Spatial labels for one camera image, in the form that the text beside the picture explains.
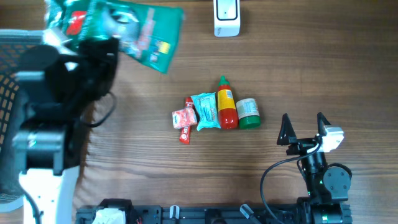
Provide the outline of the pink candy packet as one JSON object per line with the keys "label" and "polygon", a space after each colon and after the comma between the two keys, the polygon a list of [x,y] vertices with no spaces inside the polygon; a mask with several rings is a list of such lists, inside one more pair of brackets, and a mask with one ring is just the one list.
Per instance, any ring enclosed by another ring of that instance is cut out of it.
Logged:
{"label": "pink candy packet", "polygon": [[196,125],[197,122],[196,112],[192,107],[186,107],[172,112],[172,124],[175,129],[193,126]]}

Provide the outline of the small teal snack packet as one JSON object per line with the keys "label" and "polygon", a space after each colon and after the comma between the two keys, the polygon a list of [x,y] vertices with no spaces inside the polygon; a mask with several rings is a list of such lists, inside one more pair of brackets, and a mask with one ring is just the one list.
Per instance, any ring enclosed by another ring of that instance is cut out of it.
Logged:
{"label": "small teal snack packet", "polygon": [[193,105],[199,116],[197,124],[197,131],[203,128],[221,128],[218,121],[218,110],[216,106],[215,93],[202,93],[199,95],[192,95],[191,99]]}

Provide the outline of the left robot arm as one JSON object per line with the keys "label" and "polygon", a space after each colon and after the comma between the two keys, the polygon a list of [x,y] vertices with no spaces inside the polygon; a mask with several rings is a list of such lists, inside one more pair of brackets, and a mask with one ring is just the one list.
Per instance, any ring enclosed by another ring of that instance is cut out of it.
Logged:
{"label": "left robot arm", "polygon": [[24,48],[16,84],[1,94],[1,193],[21,199],[25,223],[70,223],[92,104],[111,94],[119,42],[88,39],[76,51]]}

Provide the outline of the red Nescafe coffee stick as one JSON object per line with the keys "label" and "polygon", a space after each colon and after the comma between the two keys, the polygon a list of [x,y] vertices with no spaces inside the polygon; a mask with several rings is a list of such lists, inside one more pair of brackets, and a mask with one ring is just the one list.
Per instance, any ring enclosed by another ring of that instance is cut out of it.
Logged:
{"label": "red Nescafe coffee stick", "polygon": [[[193,108],[193,101],[190,97],[187,97],[185,99],[185,106],[186,107],[191,107]],[[180,142],[183,144],[190,144],[190,134],[191,134],[191,127],[187,126],[182,128],[181,133],[180,133]]]}

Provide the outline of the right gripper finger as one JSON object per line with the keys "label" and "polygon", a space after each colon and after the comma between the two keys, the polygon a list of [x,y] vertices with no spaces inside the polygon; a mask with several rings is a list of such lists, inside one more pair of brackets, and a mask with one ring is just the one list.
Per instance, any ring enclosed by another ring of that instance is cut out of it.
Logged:
{"label": "right gripper finger", "polygon": [[329,126],[330,122],[325,118],[322,112],[317,114],[317,126],[318,134],[321,136],[326,136],[325,126]]}
{"label": "right gripper finger", "polygon": [[280,132],[277,138],[277,145],[291,145],[297,143],[297,136],[287,113],[282,116]]}

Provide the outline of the large green snack bag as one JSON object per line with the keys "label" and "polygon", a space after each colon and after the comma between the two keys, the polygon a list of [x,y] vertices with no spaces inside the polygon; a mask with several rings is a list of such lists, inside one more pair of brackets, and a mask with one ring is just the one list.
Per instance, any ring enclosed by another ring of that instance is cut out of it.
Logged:
{"label": "large green snack bag", "polygon": [[86,39],[119,40],[119,51],[167,73],[176,51],[184,13],[179,7],[113,0],[46,0],[48,28],[59,28],[77,50]]}

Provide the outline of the green lid white jar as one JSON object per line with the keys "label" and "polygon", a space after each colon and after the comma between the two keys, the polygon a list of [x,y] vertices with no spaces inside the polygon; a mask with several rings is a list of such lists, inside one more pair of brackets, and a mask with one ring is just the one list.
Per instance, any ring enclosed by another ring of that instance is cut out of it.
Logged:
{"label": "green lid white jar", "polygon": [[257,102],[254,98],[246,98],[236,103],[240,129],[253,129],[261,125]]}

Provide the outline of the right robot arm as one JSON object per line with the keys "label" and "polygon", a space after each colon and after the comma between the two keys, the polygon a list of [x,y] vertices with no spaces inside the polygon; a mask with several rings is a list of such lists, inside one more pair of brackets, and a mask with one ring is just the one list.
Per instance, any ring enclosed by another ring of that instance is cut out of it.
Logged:
{"label": "right robot arm", "polygon": [[299,156],[300,172],[307,186],[310,203],[347,201],[352,172],[341,164],[328,164],[325,156],[342,143],[344,131],[340,126],[332,125],[321,112],[317,114],[317,126],[315,137],[299,139],[288,114],[284,114],[277,144],[288,147],[288,156]]}

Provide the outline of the red sauce bottle green cap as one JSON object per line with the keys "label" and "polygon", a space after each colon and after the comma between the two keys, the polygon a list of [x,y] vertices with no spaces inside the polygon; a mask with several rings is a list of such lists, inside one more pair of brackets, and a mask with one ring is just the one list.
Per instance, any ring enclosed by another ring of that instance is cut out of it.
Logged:
{"label": "red sauce bottle green cap", "polygon": [[236,129],[238,127],[238,113],[229,81],[221,76],[217,91],[218,120],[221,129]]}

